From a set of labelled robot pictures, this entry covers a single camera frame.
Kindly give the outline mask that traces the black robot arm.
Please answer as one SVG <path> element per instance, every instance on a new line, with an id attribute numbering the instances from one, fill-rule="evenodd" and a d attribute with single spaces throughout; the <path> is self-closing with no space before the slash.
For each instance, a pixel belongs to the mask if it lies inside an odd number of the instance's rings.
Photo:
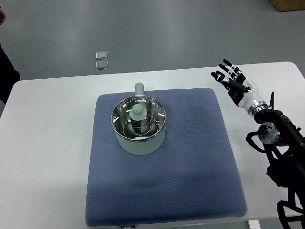
<path id="1" fill-rule="evenodd" d="M 256 132 L 248 133 L 247 143 L 266 154 L 267 175 L 278 187 L 288 189 L 288 200 L 277 203 L 277 213 L 284 229 L 299 221 L 305 225 L 305 138 L 291 120 L 270 104 L 261 104 L 253 110 L 254 120 L 260 124 Z"/>

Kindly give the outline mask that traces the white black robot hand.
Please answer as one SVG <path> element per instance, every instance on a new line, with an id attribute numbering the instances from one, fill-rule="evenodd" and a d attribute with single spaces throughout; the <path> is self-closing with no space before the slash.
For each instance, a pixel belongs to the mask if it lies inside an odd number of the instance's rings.
<path id="1" fill-rule="evenodd" d="M 228 91 L 234 104 L 243 108 L 251 117 L 268 108 L 266 101 L 259 96 L 259 90 L 251 78 L 227 59 L 223 62 L 224 64 L 219 64 L 221 70 L 212 72 L 211 76 Z"/>

